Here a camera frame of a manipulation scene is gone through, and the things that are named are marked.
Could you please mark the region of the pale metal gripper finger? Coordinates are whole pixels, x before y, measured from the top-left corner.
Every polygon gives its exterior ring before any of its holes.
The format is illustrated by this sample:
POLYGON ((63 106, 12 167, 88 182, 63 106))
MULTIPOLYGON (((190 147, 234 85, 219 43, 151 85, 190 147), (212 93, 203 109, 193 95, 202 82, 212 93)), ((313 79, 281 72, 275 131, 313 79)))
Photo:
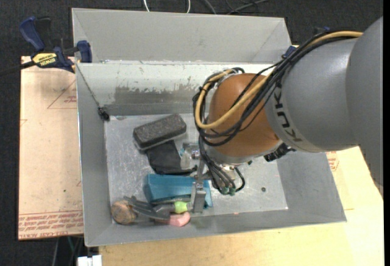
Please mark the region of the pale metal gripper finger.
POLYGON ((203 184, 194 182, 191 188, 191 208, 193 213, 202 213, 205 206, 206 191, 203 184))
POLYGON ((199 146, 195 143, 183 143, 180 150, 180 166, 183 169, 193 168, 200 158, 199 146))

